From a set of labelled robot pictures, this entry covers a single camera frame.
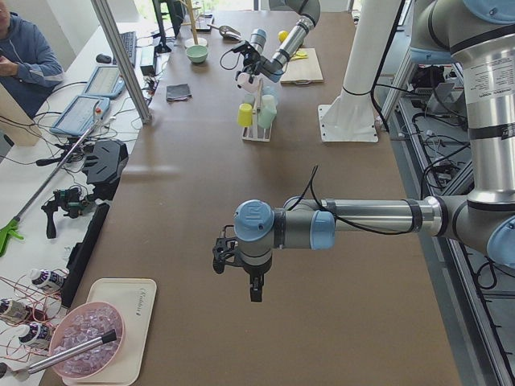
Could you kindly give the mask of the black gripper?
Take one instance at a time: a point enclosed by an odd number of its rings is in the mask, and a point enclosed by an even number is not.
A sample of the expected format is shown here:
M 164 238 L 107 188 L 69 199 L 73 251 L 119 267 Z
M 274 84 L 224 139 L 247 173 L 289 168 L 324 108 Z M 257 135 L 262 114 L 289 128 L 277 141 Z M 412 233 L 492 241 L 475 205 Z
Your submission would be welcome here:
M 232 52 L 242 54 L 243 69 L 237 71 L 237 83 L 253 83 L 253 78 L 259 74 L 262 51 L 266 44 L 265 40 L 260 41 L 241 41 L 232 47 Z
M 238 254 L 236 237 L 218 237 L 212 248 L 212 267 L 215 273 L 222 274 L 225 266 L 242 267 L 242 260 Z M 264 286 L 264 275 L 249 275 L 249 295 L 251 302 L 262 302 L 262 290 Z

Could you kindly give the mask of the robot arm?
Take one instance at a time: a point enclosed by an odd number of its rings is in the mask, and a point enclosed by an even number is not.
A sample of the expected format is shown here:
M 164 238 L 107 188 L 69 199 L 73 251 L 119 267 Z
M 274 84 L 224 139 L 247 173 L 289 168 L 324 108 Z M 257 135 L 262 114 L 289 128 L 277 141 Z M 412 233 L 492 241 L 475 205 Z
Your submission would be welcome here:
M 276 248 L 327 249 L 338 230 L 388 236 L 426 232 L 457 240 L 499 264 L 514 264 L 514 4 L 511 1 L 418 1 L 413 59 L 463 67 L 472 152 L 473 190 L 421 200 L 345 200 L 294 197 L 274 208 L 240 204 L 234 236 L 221 235 L 213 268 L 241 267 L 249 293 L 262 300 Z
M 253 30 L 250 40 L 240 41 L 231 49 L 232 52 L 244 57 L 243 68 L 236 74 L 239 88 L 244 88 L 246 84 L 254 84 L 254 78 L 259 75 L 264 75 L 277 83 L 284 73 L 284 66 L 290 62 L 305 37 L 318 23 L 318 1 L 285 1 L 285 4 L 299 15 L 299 20 L 270 60 L 262 54 L 266 44 L 266 32 L 261 28 Z

